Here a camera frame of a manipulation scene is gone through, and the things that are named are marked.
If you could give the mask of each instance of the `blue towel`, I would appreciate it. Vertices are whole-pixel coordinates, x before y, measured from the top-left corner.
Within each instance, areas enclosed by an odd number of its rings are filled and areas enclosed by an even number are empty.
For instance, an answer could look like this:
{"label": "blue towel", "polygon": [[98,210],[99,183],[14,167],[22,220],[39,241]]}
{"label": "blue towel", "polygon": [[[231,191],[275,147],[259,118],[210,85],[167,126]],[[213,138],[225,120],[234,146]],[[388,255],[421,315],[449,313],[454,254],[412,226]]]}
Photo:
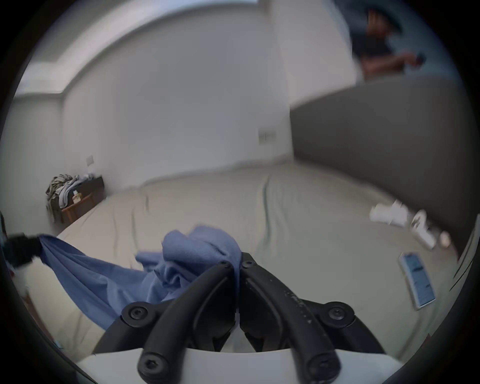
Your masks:
{"label": "blue towel", "polygon": [[185,236],[175,230],[163,239],[163,252],[139,252],[144,270],[123,268],[92,257],[52,236],[40,236],[42,262],[57,275],[78,308],[107,329],[135,301],[158,304],[178,297],[200,274],[222,260],[235,268],[237,287],[241,251],[222,230],[198,226]]}

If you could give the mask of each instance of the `gray headboard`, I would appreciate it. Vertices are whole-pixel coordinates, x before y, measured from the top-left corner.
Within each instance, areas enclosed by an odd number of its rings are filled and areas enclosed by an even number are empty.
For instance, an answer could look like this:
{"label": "gray headboard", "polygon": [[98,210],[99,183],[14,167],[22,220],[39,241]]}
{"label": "gray headboard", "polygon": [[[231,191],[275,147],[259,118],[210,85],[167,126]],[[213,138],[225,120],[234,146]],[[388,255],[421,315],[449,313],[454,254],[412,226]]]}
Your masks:
{"label": "gray headboard", "polygon": [[290,112],[296,158],[383,188],[448,230],[463,251],[479,207],[479,137],[463,87],[393,76]]}

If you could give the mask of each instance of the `pile of clothes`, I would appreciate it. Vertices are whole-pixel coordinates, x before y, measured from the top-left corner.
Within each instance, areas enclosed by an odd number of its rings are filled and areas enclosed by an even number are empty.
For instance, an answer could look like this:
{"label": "pile of clothes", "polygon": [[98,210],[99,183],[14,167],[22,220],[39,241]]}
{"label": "pile of clothes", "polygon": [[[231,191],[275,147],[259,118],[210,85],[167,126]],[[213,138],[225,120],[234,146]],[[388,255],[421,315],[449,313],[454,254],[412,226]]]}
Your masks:
{"label": "pile of clothes", "polygon": [[86,173],[83,176],[60,174],[52,179],[45,193],[47,194],[47,211],[53,223],[56,223],[57,219],[62,220],[61,211],[55,209],[55,206],[58,205],[60,209],[65,208],[68,205],[68,192],[93,177],[92,173]]}

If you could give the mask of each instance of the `white bed sheet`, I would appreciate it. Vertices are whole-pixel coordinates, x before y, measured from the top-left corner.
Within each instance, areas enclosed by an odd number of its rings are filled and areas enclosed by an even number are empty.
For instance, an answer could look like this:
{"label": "white bed sheet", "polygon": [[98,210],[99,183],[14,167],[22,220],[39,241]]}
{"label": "white bed sheet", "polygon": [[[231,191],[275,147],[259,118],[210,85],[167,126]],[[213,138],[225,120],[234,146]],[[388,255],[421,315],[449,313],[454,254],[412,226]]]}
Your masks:
{"label": "white bed sheet", "polygon": [[[141,268],[135,254],[161,250],[169,231],[221,228],[299,297],[351,305],[386,352],[406,361],[452,304],[457,254],[453,247],[428,251],[408,229],[369,220],[373,205],[393,201],[331,170],[288,162],[151,182],[108,197],[59,238],[89,256]],[[437,296],[419,311],[398,263],[402,252],[412,251],[420,254]],[[27,281],[67,356],[88,356],[103,330],[39,260],[28,267]]]}

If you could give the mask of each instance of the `wall outlet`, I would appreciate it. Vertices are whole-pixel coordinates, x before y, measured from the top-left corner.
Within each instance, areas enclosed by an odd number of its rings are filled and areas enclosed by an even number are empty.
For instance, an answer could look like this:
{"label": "wall outlet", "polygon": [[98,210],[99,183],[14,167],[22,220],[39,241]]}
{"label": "wall outlet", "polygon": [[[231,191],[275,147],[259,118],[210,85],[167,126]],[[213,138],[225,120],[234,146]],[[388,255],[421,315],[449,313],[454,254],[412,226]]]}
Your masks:
{"label": "wall outlet", "polygon": [[258,142],[260,144],[273,143],[276,139],[275,131],[258,131]]}
{"label": "wall outlet", "polygon": [[87,167],[92,165],[93,164],[93,156],[90,155],[89,157],[87,157]]}

